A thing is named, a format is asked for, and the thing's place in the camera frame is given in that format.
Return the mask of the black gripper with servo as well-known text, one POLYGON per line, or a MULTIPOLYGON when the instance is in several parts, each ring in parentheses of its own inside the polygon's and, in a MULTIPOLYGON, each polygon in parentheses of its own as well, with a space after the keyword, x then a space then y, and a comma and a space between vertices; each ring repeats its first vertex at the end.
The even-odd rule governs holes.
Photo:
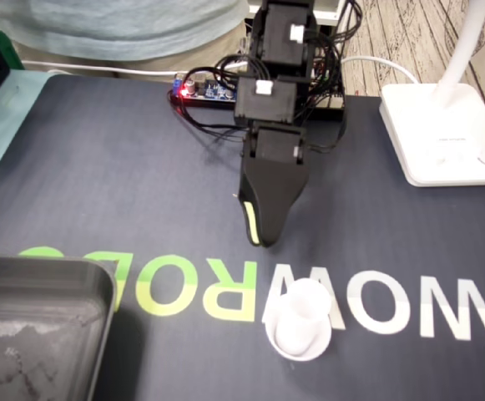
POLYGON ((252 246, 279 240, 290 208, 309 178, 304 163, 306 129, 288 124, 254 124, 240 169, 238 200, 252 246))

